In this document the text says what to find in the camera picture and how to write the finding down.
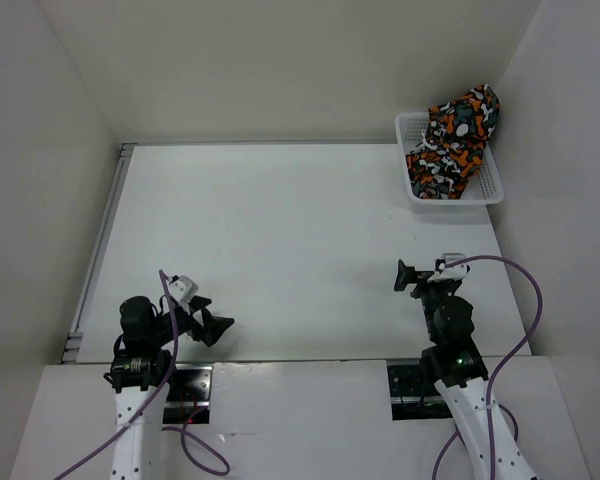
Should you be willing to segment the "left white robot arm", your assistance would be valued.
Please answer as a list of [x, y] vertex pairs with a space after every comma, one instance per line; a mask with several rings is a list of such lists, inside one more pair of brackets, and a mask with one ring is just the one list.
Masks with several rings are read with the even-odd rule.
[[163, 411], [181, 388], [175, 351], [181, 335], [207, 347], [234, 325], [231, 317], [213, 315], [209, 298], [194, 295], [177, 301], [164, 295], [160, 304], [135, 296], [120, 306], [122, 334], [113, 347], [105, 379], [114, 391], [116, 431], [112, 479], [164, 479], [161, 459]]

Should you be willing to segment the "orange camouflage shorts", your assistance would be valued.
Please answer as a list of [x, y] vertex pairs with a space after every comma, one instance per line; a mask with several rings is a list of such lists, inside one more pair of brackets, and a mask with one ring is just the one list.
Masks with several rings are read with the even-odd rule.
[[413, 194], [424, 200], [459, 200], [480, 173], [500, 103], [487, 84], [428, 110], [421, 140], [405, 154]]

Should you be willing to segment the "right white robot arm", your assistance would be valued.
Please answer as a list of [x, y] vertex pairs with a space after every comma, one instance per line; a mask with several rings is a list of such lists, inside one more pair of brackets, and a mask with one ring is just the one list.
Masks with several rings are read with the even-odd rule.
[[[493, 260], [517, 269], [531, 282], [537, 296], [532, 326], [492, 372], [472, 338], [474, 307], [457, 295], [470, 271], [469, 263], [477, 260]], [[505, 418], [506, 411], [495, 397], [494, 382], [504, 365], [528, 343], [539, 323], [543, 298], [537, 282], [526, 269], [499, 256], [444, 254], [431, 270], [418, 270], [399, 260], [394, 290], [401, 292], [409, 286], [413, 288], [410, 296], [421, 302], [433, 343], [422, 351], [419, 382], [426, 391], [442, 397], [455, 424], [452, 438], [434, 463], [432, 477], [437, 477], [452, 442], [460, 439], [476, 479], [536, 479], [538, 475], [518, 446], [516, 423]]]

